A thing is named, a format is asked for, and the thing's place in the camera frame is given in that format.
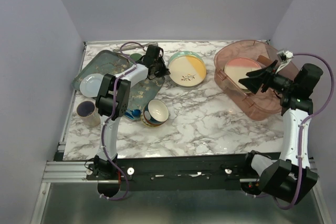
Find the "yellow and cream plate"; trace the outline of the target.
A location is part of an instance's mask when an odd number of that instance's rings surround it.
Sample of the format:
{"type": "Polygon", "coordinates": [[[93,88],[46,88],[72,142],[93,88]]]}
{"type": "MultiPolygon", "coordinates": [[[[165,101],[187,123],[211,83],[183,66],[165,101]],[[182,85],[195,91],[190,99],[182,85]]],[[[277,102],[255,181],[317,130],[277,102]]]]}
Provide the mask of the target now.
{"type": "Polygon", "coordinates": [[[175,58],[169,64],[170,78],[183,87],[193,87],[206,77],[205,63],[197,57],[186,55],[175,58]]]}

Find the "pink and cream plate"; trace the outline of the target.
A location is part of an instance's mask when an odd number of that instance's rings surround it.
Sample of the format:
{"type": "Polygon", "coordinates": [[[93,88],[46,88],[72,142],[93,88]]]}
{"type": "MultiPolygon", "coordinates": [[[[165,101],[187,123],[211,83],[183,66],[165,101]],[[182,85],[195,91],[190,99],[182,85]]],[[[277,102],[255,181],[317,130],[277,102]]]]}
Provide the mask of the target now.
{"type": "Polygon", "coordinates": [[[244,85],[239,83],[239,80],[247,78],[246,73],[259,69],[261,69],[261,66],[256,61],[249,58],[237,57],[226,63],[224,73],[245,93],[250,93],[244,85]]]}

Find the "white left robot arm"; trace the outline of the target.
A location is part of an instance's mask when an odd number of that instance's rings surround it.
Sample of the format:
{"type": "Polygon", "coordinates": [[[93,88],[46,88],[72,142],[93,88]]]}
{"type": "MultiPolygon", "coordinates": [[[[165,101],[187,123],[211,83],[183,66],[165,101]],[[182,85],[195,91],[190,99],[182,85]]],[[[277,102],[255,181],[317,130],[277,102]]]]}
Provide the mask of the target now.
{"type": "Polygon", "coordinates": [[[131,88],[150,77],[168,75],[169,69],[163,60],[164,50],[149,45],[145,54],[133,61],[132,66],[117,74],[105,74],[96,97],[100,115],[101,141],[90,169],[95,176],[112,179],[122,170],[117,166],[117,136],[121,117],[127,111],[131,88]]]}

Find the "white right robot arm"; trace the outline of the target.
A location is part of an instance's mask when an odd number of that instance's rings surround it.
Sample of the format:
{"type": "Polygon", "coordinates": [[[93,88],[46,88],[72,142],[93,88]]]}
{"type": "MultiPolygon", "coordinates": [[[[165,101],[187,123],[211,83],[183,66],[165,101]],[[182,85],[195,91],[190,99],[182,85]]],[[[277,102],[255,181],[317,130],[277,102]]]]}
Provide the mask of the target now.
{"type": "Polygon", "coordinates": [[[273,161],[267,154],[251,151],[241,165],[249,178],[259,176],[258,190],[275,200],[288,202],[287,210],[297,204],[316,184],[317,173],[310,169],[308,159],[308,129],[313,115],[310,95],[323,71],[306,63],[293,80],[278,73],[277,62],[248,72],[239,80],[252,93],[266,92],[269,88],[279,92],[284,124],[283,144],[279,159],[273,161]]]}

